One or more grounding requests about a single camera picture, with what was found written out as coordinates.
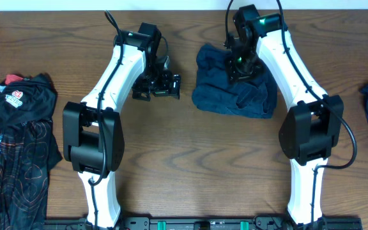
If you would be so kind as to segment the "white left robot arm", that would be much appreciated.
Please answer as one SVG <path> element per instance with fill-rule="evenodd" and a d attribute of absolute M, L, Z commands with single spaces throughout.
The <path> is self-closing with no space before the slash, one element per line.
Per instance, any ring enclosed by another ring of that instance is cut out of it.
<path fill-rule="evenodd" d="M 121 31 L 95 87 L 63 109 L 63 153 L 83 182 L 86 224 L 92 229 L 114 229 L 121 214 L 116 171 L 125 150 L 121 110 L 127 97 L 147 102 L 152 96 L 180 97 L 180 75 L 168 69 L 168 55 L 157 55 L 162 40 L 150 24 L 137 32 Z"/>

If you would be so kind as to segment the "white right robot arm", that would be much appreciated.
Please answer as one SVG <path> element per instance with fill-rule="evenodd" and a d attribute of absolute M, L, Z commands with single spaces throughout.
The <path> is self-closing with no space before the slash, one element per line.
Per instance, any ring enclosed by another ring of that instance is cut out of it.
<path fill-rule="evenodd" d="M 231 84 L 273 77 L 287 115 L 279 142 L 291 164 L 287 212 L 294 229 L 324 229 L 320 205 L 324 168 L 340 133 L 343 102 L 314 80 L 293 44 L 281 13 L 260 15 L 253 4 L 233 16 L 236 35 L 227 34 L 226 72 Z"/>

